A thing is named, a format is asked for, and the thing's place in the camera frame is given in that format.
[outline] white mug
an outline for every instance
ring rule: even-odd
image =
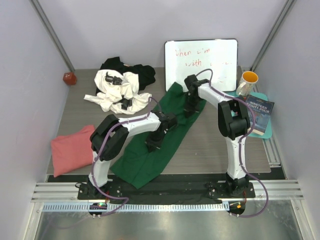
[[[247,96],[253,90],[255,84],[258,82],[259,77],[253,71],[245,71],[240,79],[239,86],[236,89],[237,95]]]

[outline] green cloth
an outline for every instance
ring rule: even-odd
[[[125,148],[123,156],[111,167],[112,172],[137,189],[161,174],[206,104],[206,101],[203,100],[199,105],[199,112],[185,118],[185,102],[186,93],[183,93],[182,86],[175,82],[159,103],[165,114],[174,113],[176,115],[177,127],[168,131],[161,149],[153,152],[148,152],[145,144],[149,132],[134,136]]]

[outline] book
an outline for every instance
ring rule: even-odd
[[[274,108],[275,103],[272,101],[266,101],[261,98],[248,95],[245,102],[253,110],[255,115],[255,126],[253,133],[263,135],[266,132],[266,128],[270,119],[272,109]],[[251,112],[248,110],[248,115],[250,119],[250,125],[253,125],[253,117]]]

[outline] wooden tabletop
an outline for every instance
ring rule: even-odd
[[[113,112],[103,112],[101,107],[84,100],[85,94],[95,95],[94,82],[97,69],[77,70],[76,85],[70,87],[60,122],[58,136],[70,135],[80,131],[86,125],[97,127],[102,120]],[[165,94],[165,70],[155,68],[156,81],[146,87],[143,92],[151,93],[156,100]],[[134,115],[117,114],[118,118],[128,118],[147,113],[145,108]],[[127,139],[116,161],[131,139]],[[269,173],[270,167],[262,139],[247,137],[245,144],[245,161],[249,172]],[[166,166],[163,174],[208,174],[225,173],[228,168],[228,153],[226,140],[218,129],[218,111],[212,105],[206,104],[203,112],[190,128],[179,149]],[[48,174],[53,174],[52,159]],[[89,174],[90,166],[77,169],[70,174]]]

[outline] folded red fabric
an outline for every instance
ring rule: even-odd
[[[54,177],[92,164],[90,136],[94,131],[93,125],[87,125],[79,132],[58,136],[51,141]]]

